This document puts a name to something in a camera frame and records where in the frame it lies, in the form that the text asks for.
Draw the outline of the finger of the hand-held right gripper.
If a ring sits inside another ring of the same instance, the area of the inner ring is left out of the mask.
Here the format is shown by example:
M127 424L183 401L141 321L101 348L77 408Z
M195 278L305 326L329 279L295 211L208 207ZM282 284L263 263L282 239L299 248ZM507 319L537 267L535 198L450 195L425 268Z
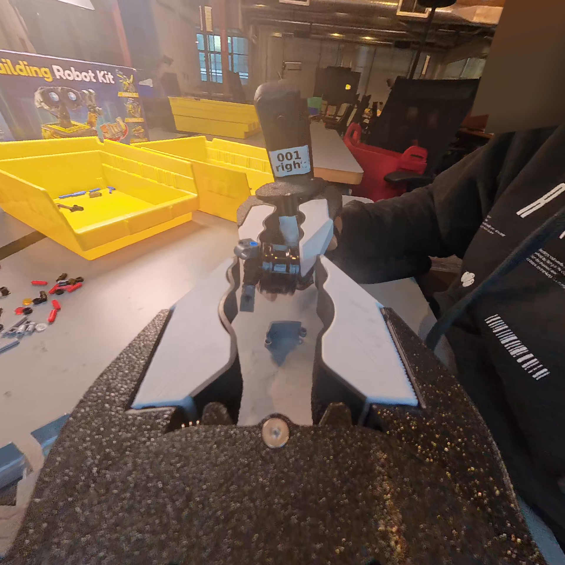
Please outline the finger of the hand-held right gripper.
M304 202L298 207L300 219L300 277L306 277L316 259L323 255L334 235L333 219L325 198Z
M265 230L265 222L275 211L270 205L241 205L237 209L238 242L237 246L249 247L250 242L260 246L260 237Z

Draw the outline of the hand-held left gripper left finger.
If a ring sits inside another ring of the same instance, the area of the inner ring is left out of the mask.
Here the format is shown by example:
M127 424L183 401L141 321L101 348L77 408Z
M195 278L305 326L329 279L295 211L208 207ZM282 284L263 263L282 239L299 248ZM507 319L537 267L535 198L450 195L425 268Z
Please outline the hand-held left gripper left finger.
M174 407L195 422L207 405L219 403L237 423L243 379L232 324L239 286L239 260L228 258L173 305L142 371L132 410Z

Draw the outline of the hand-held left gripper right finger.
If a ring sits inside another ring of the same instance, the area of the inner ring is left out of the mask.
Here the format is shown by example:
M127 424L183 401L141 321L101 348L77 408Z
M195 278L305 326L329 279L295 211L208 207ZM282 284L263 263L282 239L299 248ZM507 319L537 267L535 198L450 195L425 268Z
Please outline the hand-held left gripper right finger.
M343 404L361 426L372 406L419 408L388 309L325 256L316 261L315 286L323 328L314 355L313 423L331 404Z

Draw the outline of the black round toy lens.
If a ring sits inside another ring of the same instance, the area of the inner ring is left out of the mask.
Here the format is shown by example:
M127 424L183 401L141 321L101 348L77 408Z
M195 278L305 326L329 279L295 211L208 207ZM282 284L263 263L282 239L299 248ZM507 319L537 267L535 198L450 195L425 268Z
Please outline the black round toy lens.
M303 275L296 246L259 243L250 238L237 242L235 255L243 264L240 311L252 313L255 291L269 295L293 295L314 284L314 270Z

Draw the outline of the grey curved brick panel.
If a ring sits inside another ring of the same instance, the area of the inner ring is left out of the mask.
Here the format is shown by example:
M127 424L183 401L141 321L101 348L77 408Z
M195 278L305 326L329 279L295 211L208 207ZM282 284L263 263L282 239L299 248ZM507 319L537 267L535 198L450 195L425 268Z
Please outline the grey curved brick panel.
M307 329L300 321L272 321L265 334L265 347L272 355L287 355L304 342Z

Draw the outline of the person's right hand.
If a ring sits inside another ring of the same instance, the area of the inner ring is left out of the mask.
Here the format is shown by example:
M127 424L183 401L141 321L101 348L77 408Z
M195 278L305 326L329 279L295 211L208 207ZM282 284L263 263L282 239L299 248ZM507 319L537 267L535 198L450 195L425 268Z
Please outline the person's right hand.
M345 209L343 209L337 216L334 218L333 221L333 235L330 239L328 244L328 248L325 251L324 255L329 258L333 259L336 253L339 253L340 246L346 241L346 236L344 235L345 230L345 219L346 213Z

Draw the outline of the yellow plastic storage bin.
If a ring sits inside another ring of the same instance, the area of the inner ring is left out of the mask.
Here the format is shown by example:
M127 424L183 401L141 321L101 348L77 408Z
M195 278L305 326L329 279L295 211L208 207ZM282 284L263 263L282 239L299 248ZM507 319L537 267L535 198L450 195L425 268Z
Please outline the yellow plastic storage bin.
M89 198L96 188L102 196ZM87 194L58 199L79 191ZM83 137L1 142L1 208L93 260L189 222L200 201L188 162Z
M188 162L200 199L200 210L235 222L237 209L256 190L273 181L262 147L205 136L137 144L139 148Z

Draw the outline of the wooden table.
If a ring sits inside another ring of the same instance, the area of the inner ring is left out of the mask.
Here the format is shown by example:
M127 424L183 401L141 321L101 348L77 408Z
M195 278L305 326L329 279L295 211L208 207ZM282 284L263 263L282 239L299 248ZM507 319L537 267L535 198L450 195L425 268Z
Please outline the wooden table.
M364 171L335 130L310 124L314 174L332 183L359 185Z

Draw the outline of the stacked yellow bins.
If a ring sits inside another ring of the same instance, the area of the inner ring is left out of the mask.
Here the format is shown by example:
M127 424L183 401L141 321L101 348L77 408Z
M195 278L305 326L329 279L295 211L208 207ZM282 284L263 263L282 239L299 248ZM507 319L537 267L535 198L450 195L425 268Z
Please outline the stacked yellow bins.
M206 98L168 97L177 131L246 139L262 129L253 105Z

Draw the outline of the paned window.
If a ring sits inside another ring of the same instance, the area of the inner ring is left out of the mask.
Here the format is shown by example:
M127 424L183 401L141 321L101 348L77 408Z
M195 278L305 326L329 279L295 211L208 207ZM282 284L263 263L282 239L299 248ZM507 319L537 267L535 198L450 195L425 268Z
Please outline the paned window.
M202 82L222 84L222 38L214 33L197 33L197 52ZM243 85L249 82L249 41L241 36L227 37L228 69L239 75Z

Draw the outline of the pile of small brick parts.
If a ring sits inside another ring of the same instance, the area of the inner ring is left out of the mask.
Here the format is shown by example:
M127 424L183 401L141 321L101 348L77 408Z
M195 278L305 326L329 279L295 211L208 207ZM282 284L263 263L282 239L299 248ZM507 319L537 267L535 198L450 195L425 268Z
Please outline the pile of small brick parts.
M52 328L63 316L66 297L84 283L83 277L63 272L55 279L25 280L21 289L1 286L1 355Z

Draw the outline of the black office chair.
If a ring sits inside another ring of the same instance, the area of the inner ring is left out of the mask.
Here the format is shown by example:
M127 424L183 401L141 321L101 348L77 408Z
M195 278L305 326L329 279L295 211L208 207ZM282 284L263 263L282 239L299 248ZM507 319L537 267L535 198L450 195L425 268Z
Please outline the black office chair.
M480 79L397 77L371 129L369 144L399 153L410 146L426 149L425 175L433 178L472 109L479 83Z

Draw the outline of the dark blue toy kit box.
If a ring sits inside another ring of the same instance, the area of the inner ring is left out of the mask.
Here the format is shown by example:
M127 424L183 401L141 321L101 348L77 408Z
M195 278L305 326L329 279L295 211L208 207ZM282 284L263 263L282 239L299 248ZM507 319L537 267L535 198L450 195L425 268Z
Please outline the dark blue toy kit box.
M1 50L1 141L147 142L136 70Z

